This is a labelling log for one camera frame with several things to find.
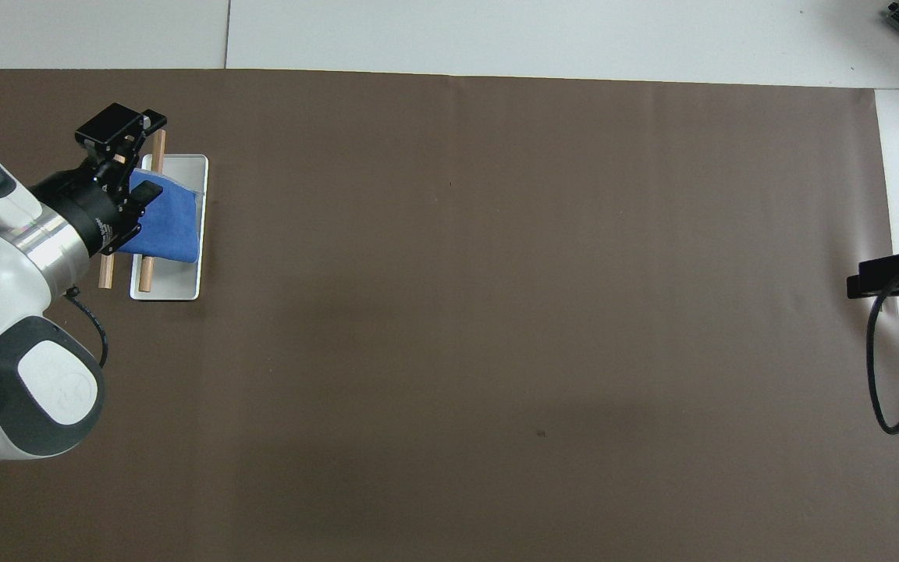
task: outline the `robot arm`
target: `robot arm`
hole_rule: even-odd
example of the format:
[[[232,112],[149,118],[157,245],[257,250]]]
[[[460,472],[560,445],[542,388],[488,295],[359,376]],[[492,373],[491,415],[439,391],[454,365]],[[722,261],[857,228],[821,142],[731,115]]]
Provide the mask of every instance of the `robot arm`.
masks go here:
[[[75,132],[88,153],[77,168],[27,189],[0,164],[0,459],[61,454],[99,418],[101,368],[43,310],[94,254],[140,231],[161,188],[131,191],[128,181],[145,139],[164,125],[158,113],[113,104]]]

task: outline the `thick black cable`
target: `thick black cable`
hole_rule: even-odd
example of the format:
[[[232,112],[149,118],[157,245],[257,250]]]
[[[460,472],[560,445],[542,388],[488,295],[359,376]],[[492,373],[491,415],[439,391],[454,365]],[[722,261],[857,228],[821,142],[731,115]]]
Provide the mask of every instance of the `thick black cable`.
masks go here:
[[[899,421],[890,426],[887,424],[883,416],[883,408],[880,406],[880,399],[876,392],[876,365],[875,365],[875,339],[876,339],[876,320],[880,315],[880,309],[883,302],[897,290],[899,286],[899,273],[892,278],[886,287],[876,296],[876,302],[873,303],[872,310],[869,311],[869,321],[866,323],[866,376],[869,379],[869,399],[873,404],[873,414],[876,416],[877,422],[884,432],[890,435],[899,433]]]
[[[83,314],[88,316],[89,320],[92,320],[93,325],[96,326],[96,331],[99,332],[100,343],[103,344],[103,351],[99,356],[99,367],[102,368],[106,365],[107,356],[110,355],[110,341],[106,337],[106,330],[103,329],[103,325],[99,322],[99,318],[96,318],[96,315],[89,310],[89,307],[78,300],[78,295],[80,293],[81,291],[79,291],[78,287],[72,287],[65,292],[65,299],[68,299],[68,302],[74,304]]]

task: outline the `folded blue towel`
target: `folded blue towel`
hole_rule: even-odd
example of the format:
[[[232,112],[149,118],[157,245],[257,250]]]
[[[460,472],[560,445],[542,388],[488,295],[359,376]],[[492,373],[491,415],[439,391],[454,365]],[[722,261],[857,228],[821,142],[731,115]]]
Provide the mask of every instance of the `folded blue towel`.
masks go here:
[[[131,173],[131,189],[144,180],[160,185],[162,194],[147,206],[144,216],[140,217],[138,235],[121,246],[119,251],[196,263],[200,257],[196,193],[168,176],[140,168]]]

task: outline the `brown paper sheet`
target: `brown paper sheet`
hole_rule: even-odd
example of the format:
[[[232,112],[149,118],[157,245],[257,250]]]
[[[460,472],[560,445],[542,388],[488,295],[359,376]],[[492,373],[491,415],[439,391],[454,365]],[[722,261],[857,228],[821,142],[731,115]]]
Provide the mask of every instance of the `brown paper sheet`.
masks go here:
[[[103,419],[0,463],[0,560],[899,560],[871,91],[0,71],[0,160],[111,101],[210,158],[202,294],[87,278]]]

